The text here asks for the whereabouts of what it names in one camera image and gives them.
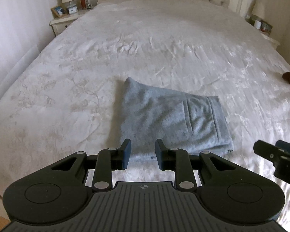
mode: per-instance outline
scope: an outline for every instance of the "bedside table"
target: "bedside table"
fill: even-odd
[[[91,11],[92,9],[84,9],[79,10],[77,13],[72,15],[66,15],[61,18],[55,18],[52,20],[49,24],[52,26],[53,31],[55,33],[55,36],[58,36],[60,33],[62,33],[71,23],[73,23],[76,19],[82,17],[85,15],[88,11]]]
[[[268,40],[271,43],[271,45],[273,46],[274,49],[277,49],[277,47],[280,45],[279,41],[276,41],[275,39],[270,38],[269,36],[263,34],[261,31],[260,31],[260,33],[266,40]]]

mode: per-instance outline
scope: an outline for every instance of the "circular pad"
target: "circular pad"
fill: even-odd
[[[99,181],[99,182],[96,182],[94,184],[94,187],[98,188],[98,189],[105,189],[105,188],[109,187],[109,184],[105,181]]]
[[[183,181],[179,184],[179,186],[184,189],[191,189],[194,187],[194,184],[190,181]]]
[[[27,188],[25,197],[33,203],[48,203],[56,200],[61,194],[61,189],[55,184],[38,183]]]
[[[236,183],[228,188],[228,195],[241,203],[254,203],[263,197],[260,187],[251,183]]]

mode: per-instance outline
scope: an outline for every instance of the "nightstand drawer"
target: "nightstand drawer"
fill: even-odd
[[[53,28],[54,28],[54,32],[56,34],[56,36],[58,36],[59,34],[61,34],[72,22],[63,22],[63,23],[58,23],[58,24],[54,24]]]

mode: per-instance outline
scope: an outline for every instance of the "alarm clock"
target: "alarm clock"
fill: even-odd
[[[74,13],[76,13],[78,11],[77,10],[77,6],[70,7],[70,8],[68,8],[68,10],[69,10],[69,14],[70,15],[74,14]]]

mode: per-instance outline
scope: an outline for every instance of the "photo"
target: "photo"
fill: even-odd
[[[266,33],[268,36],[271,34],[272,32],[272,28],[273,26],[271,26],[269,23],[267,23],[266,21],[261,21],[261,28],[260,30],[264,33]]]
[[[62,8],[61,6],[56,6],[54,8],[52,8],[52,11],[56,14],[56,16],[58,17],[62,17],[65,16],[67,13],[65,11],[64,8]]]

